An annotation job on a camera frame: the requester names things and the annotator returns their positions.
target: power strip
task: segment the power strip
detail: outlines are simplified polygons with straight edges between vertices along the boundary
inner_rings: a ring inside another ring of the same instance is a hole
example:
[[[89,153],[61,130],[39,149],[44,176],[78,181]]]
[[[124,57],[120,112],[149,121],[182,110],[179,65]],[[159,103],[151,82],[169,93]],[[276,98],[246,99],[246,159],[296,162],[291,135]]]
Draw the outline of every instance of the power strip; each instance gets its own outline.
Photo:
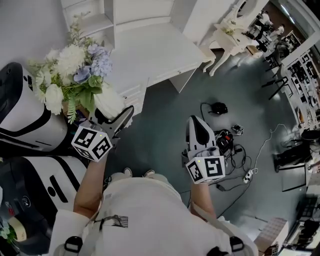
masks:
[[[246,175],[243,177],[243,183],[247,184],[251,180],[251,177],[253,174],[254,174],[254,172],[251,169],[248,170]]]

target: sneaker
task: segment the sneaker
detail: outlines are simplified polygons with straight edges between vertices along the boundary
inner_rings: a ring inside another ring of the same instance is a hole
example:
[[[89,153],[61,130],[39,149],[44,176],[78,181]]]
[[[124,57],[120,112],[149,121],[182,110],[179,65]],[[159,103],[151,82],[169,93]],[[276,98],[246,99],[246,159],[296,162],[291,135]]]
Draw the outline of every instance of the sneaker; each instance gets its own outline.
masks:
[[[149,175],[151,175],[151,174],[155,174],[156,172],[154,171],[154,170],[148,170],[144,175],[143,175],[143,177],[148,177]]]
[[[129,167],[124,168],[123,173],[124,173],[125,175],[127,175],[127,176],[130,176],[130,177],[133,176],[132,170],[131,170]]]

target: white cube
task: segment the white cube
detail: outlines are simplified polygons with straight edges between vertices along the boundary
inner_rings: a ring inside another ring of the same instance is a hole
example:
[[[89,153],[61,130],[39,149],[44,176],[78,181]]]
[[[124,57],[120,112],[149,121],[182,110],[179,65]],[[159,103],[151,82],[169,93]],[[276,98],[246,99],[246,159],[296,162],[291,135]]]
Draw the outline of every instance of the white cube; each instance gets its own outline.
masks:
[[[185,165],[195,184],[212,182],[226,176],[223,156],[194,157]]]
[[[83,126],[76,130],[71,144],[82,157],[95,162],[99,162],[113,147],[105,132]]]

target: tape roll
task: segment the tape roll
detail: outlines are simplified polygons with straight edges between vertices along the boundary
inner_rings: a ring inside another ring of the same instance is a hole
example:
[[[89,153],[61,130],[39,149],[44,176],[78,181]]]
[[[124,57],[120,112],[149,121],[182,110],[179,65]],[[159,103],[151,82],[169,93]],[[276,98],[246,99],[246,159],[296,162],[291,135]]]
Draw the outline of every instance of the tape roll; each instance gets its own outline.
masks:
[[[22,223],[16,217],[10,218],[8,223],[14,229],[14,232],[16,234],[15,240],[17,242],[22,242],[22,241],[27,240],[26,229],[25,229],[24,225],[22,225]]]

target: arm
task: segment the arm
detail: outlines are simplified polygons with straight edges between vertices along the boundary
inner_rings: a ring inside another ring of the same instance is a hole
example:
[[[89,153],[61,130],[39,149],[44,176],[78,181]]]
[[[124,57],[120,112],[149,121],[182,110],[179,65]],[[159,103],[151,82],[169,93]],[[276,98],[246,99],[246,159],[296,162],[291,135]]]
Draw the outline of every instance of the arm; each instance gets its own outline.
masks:
[[[194,202],[197,206],[199,206],[202,210],[209,213],[214,218],[217,218],[214,206],[212,204],[208,183],[192,184],[190,200],[191,202]],[[200,217],[193,209],[192,204],[190,211],[193,215]]]
[[[89,219],[98,210],[102,198],[107,156],[108,154],[99,162],[89,163],[74,199],[73,211]]]

